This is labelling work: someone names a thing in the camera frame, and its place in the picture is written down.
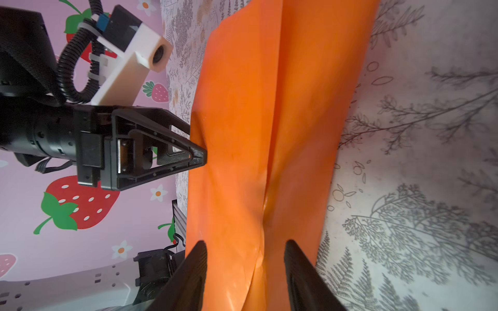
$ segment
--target gray plant illustration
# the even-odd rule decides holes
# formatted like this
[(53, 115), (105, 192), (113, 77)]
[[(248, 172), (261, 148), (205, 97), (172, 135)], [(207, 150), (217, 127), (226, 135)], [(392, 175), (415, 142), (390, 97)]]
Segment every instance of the gray plant illustration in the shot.
[(346, 247), (344, 256), (339, 263), (327, 271), (325, 282), (336, 296), (349, 298), (351, 295), (351, 281), (353, 280), (353, 260), (351, 253)]
[(166, 40), (168, 40), (169, 42), (174, 42), (174, 21), (175, 21), (175, 18), (172, 18), (171, 21), (166, 25), (166, 29), (164, 30), (165, 31), (165, 37), (166, 37)]
[(481, 68), (476, 72), (467, 72), (462, 68), (453, 67), (449, 72), (441, 72), (437, 67), (432, 67), (428, 72), (431, 80), (438, 82), (439, 87), (450, 85), (456, 89), (464, 89), (472, 83), (484, 82), (492, 86), (498, 81), (498, 69)]
[[(329, 256), (330, 240), (324, 239), (320, 244), (322, 263), (326, 264)], [(349, 311), (420, 311), (415, 298), (408, 295), (403, 299), (396, 292), (390, 279), (383, 274), (380, 297), (376, 298), (370, 269), (363, 260), (363, 269), (358, 278), (354, 278), (353, 259), (346, 248), (341, 260), (328, 271), (317, 270), (332, 293)]]
[(378, 105), (378, 114), (390, 113), (388, 125), (384, 125), (379, 119), (369, 120), (361, 113), (353, 115), (346, 119), (349, 124), (343, 129), (339, 148), (360, 144), (365, 137), (386, 132), (389, 137), (384, 139), (386, 147), (382, 151), (390, 154), (392, 151), (411, 147), (414, 131), (423, 127), (434, 130), (442, 143), (449, 143), (466, 133), (488, 132), (489, 128), (481, 121), (481, 116), (488, 108), (493, 109), (497, 105), (498, 88), (477, 94), (472, 99), (436, 99), (433, 103), (411, 103), (408, 106), (401, 106), (393, 96), (386, 95)]
[(323, 238), (323, 241), (320, 243), (320, 247), (318, 248), (318, 254), (316, 257), (315, 269), (318, 272), (318, 274), (325, 274), (326, 265), (327, 265), (327, 256), (330, 251), (329, 245), (330, 245), (329, 232), (325, 231), (325, 237)]
[(221, 13), (221, 20), (225, 19), (225, 1), (226, 0), (221, 0), (220, 1), (220, 13)]
[(474, 285), (496, 283), (476, 256), (498, 261), (498, 228), (429, 201), (417, 185), (400, 185), (379, 198), (370, 215), (352, 215), (343, 227), (368, 258), (407, 283), (419, 275), (445, 284), (454, 272)]
[(176, 33), (174, 52), (180, 59), (180, 68), (183, 67), (185, 61), (190, 56), (190, 52), (184, 51), (184, 49), (188, 41), (188, 29), (192, 25), (193, 17), (192, 0), (185, 0), (183, 6), (178, 8), (177, 14), (172, 19)]
[[(493, 148), (490, 148), (490, 153), (492, 157), (485, 159), (484, 162), (494, 167), (498, 166), (498, 153)], [(473, 197), (483, 197), (484, 203), (491, 205), (491, 210), (498, 209), (498, 185), (489, 173), (482, 169), (477, 173), (462, 169), (458, 180), (463, 183), (463, 187), (473, 190)]]
[(407, 26), (415, 26), (424, 17), (424, 6), (419, 8), (402, 7), (406, 0), (385, 0), (380, 3), (377, 17), (370, 35), (370, 48), (373, 49), (381, 38), (391, 47), (391, 40), (397, 41), (398, 32), (407, 35)]

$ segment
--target strawberry print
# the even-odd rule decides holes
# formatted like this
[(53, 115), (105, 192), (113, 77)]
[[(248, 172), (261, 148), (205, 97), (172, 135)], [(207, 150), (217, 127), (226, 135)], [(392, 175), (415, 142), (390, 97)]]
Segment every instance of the strawberry print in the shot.
[(161, 228), (166, 227), (166, 226), (169, 226), (169, 228), (168, 228), (168, 237), (169, 237), (169, 240), (173, 244), (176, 244), (176, 239), (174, 237), (174, 234), (175, 234), (175, 218), (173, 218), (171, 220), (171, 223), (165, 223), (165, 224), (161, 224), (161, 225), (157, 226), (157, 229), (161, 229)]
[(17, 258), (12, 254), (0, 254), (0, 278), (12, 269)]
[(109, 213), (119, 191), (80, 186), (77, 176), (68, 176), (52, 182), (43, 196), (41, 210), (50, 217), (42, 222), (34, 234), (50, 220), (64, 230), (88, 229), (98, 224)]
[(155, 84), (154, 82), (149, 81), (145, 82), (142, 87), (142, 92), (144, 92), (147, 97), (152, 97), (152, 100), (156, 103), (165, 103), (169, 101), (168, 91), (164, 85), (160, 83)]

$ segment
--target orange fabric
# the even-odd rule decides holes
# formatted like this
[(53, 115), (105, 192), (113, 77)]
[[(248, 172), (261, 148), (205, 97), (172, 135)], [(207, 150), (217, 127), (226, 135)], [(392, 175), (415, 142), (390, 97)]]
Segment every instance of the orange fabric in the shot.
[(315, 262), (336, 149), (378, 1), (252, 0), (210, 36), (191, 117), (187, 252), (203, 310), (288, 310), (283, 253)]

